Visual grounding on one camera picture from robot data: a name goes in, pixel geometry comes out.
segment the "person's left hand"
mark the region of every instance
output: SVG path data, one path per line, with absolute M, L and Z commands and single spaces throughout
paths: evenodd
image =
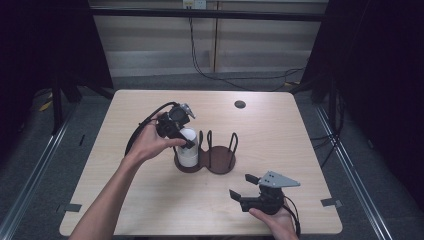
M 276 214 L 268 215 L 259 209 L 251 208 L 249 213 L 264 222 L 276 240 L 298 239 L 292 216 L 286 209 L 281 208 Z
M 131 159 L 134 164 L 140 166 L 148 159 L 156 157 L 164 149 L 186 144 L 183 139 L 165 139 L 156 131 L 156 119 L 163 113 L 156 114 L 134 141 L 130 151 L 125 158 Z

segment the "wire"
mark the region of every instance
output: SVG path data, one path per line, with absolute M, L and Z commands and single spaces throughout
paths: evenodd
M 330 142 L 331 142 L 331 137 L 328 137 L 327 139 L 325 139 L 324 142 L 314 146 L 314 150 L 317 150 L 318 148 L 324 147 L 325 145 L 327 145 Z
M 325 166 L 328 159 L 330 159 L 331 154 L 333 153 L 334 149 L 337 148 L 339 142 L 340 142 L 340 134 L 342 132 L 343 126 L 344 126 L 344 114 L 346 109 L 346 103 L 343 101 L 340 94 L 338 94 L 339 98 L 339 104 L 338 104 L 338 112 L 340 114 L 340 121 L 339 121 L 339 127 L 335 130 L 335 133 L 332 135 L 331 140 L 334 141 L 333 147 L 331 148 L 330 152 L 327 154 L 327 157 L 324 159 L 324 161 L 321 163 L 320 167 L 321 169 Z
M 294 224 L 296 226 L 296 235 L 297 235 L 298 238 L 300 238 L 301 229 L 300 229 L 299 212 L 297 211 L 296 205 L 294 204 L 294 202 L 289 197 L 284 196 L 284 198 L 288 199 L 294 207 L 296 214 L 293 213 L 293 211 L 289 207 L 287 207 L 285 204 L 283 204 L 283 208 L 286 209 L 290 213 L 290 215 L 292 215 L 292 217 L 294 219 Z
M 271 80 L 271 79 L 278 79 L 278 78 L 284 78 L 284 82 L 272 89 L 269 90 L 268 92 L 275 92 L 278 91 L 279 89 L 283 88 L 287 82 L 287 77 L 290 75 L 293 75 L 301 70 L 304 70 L 306 67 L 302 67 L 302 68 L 293 68 L 293 69 L 289 69 L 287 71 L 284 72 L 283 75 L 279 75 L 279 76 L 273 76 L 273 77 L 232 77 L 232 78 L 219 78 L 219 77 L 213 77 L 213 76 L 208 76 L 205 73 L 202 72 L 202 70 L 199 67 L 199 63 L 197 62 L 197 54 L 196 54 L 196 47 L 195 47 L 195 43 L 194 43 L 194 34 L 193 34 L 193 19 L 189 18 L 189 23 L 190 23 L 190 40 L 191 40 L 191 56 L 192 56 L 192 61 L 193 61 L 193 66 L 196 69 L 197 73 L 199 73 L 200 75 L 202 75 L 205 78 L 211 79 L 211 80 L 215 80 L 215 81 L 223 81 L 226 82 L 227 84 L 230 84 L 234 87 L 246 90 L 246 91 L 256 91 L 253 89 L 249 89 L 240 85 L 236 85 L 232 82 L 229 82 L 230 80 L 249 80 L 249 79 L 262 79 L 262 80 Z
M 326 136 L 322 136 L 322 137 L 315 137 L 315 138 L 309 138 L 311 141 L 315 141 L 315 140 L 322 140 L 322 139 L 328 139 L 330 137 L 332 137 L 333 135 L 326 135 Z

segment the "black cable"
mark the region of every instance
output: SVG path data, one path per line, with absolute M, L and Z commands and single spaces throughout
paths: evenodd
M 322 143 L 320 143 L 318 145 L 315 145 L 314 146 L 314 150 L 317 150 L 318 148 L 324 147 L 325 145 L 327 145 L 330 142 L 331 142 L 331 137 L 328 137 L 327 139 L 325 139 L 324 142 L 322 142 Z
M 196 47 L 194 44 L 194 34 L 193 34 L 193 19 L 189 18 L 189 23 L 190 23 L 190 40 L 191 40 L 191 56 L 192 56 L 192 61 L 193 61 L 193 66 L 195 68 L 195 70 L 197 71 L 197 73 L 199 73 L 200 75 L 202 75 L 205 78 L 211 79 L 211 80 L 216 80 L 216 81 L 223 81 L 226 82 L 227 84 L 230 84 L 234 87 L 246 90 L 246 91 L 255 91 L 252 89 L 248 89 L 239 85 L 236 85 L 232 82 L 229 82 L 229 80 L 250 80 L 250 79 L 261 79 L 261 80 L 271 80 L 271 79 L 278 79 L 278 78 L 284 78 L 284 82 L 281 86 L 272 89 L 268 92 L 275 92 L 277 90 L 279 90 L 280 88 L 284 87 L 286 81 L 287 81 L 287 77 L 290 75 L 295 74 L 298 71 L 304 70 L 305 67 L 302 68 L 293 68 L 293 69 L 288 69 L 287 71 L 284 72 L 283 75 L 279 75 L 279 76 L 273 76 L 273 77 L 233 77 L 233 78 L 219 78 L 219 77 L 212 77 L 212 76 L 208 76 L 205 73 L 202 72 L 202 70 L 199 67 L 199 64 L 197 62 L 197 55 L 196 55 Z
M 335 129 L 335 133 L 332 135 L 332 141 L 334 141 L 333 143 L 333 147 L 331 148 L 330 152 L 328 153 L 327 157 L 324 159 L 324 161 L 321 163 L 321 169 L 325 166 L 325 164 L 327 163 L 328 159 L 330 159 L 331 154 L 333 153 L 334 149 L 337 148 L 339 142 L 340 142 L 340 134 L 342 132 L 343 126 L 344 126 L 344 114 L 345 114 L 345 109 L 346 109 L 346 103 L 343 101 L 341 95 L 338 95 L 339 97 L 339 104 L 338 104 L 338 111 L 340 114 L 340 121 L 339 121 L 339 127 L 337 129 Z
M 333 135 L 326 135 L 326 136 L 322 136 L 322 137 L 315 137 L 315 138 L 309 138 L 311 141 L 315 141 L 315 140 L 323 140 L 323 139 L 328 139 L 330 137 L 332 137 Z
M 295 95 L 295 94 L 297 94 L 297 93 L 299 93 L 299 92 L 303 92 L 303 91 L 306 91 L 306 90 L 310 90 L 310 89 L 312 89 L 314 86 L 316 86 L 316 84 L 319 84 L 319 80 L 322 78 L 322 77 L 324 77 L 325 76 L 325 74 L 318 74 L 317 76 L 315 76 L 315 77 L 313 77 L 311 80 L 309 80 L 309 81 L 307 81 L 307 82 L 304 82 L 304 83 L 301 83 L 301 84 L 299 84 L 297 87 L 295 87 L 295 88 L 293 88 L 293 89 L 291 89 L 290 91 L 289 91 L 289 93 L 291 93 L 291 94 L 293 94 L 293 95 Z
M 296 207 L 296 205 L 294 204 L 294 202 L 289 197 L 284 196 L 284 198 L 288 199 L 291 202 L 291 204 L 293 205 L 293 207 L 294 207 L 294 210 L 295 210 L 296 214 L 289 207 L 287 207 L 285 204 L 283 204 L 283 208 L 285 210 L 287 210 L 287 212 L 289 212 L 290 215 L 293 217 L 294 225 L 295 225 L 295 229 L 296 229 L 295 230 L 296 231 L 296 236 L 298 238 L 300 238 L 301 228 L 300 228 L 300 220 L 299 220 L 299 213 L 297 211 L 297 207 Z

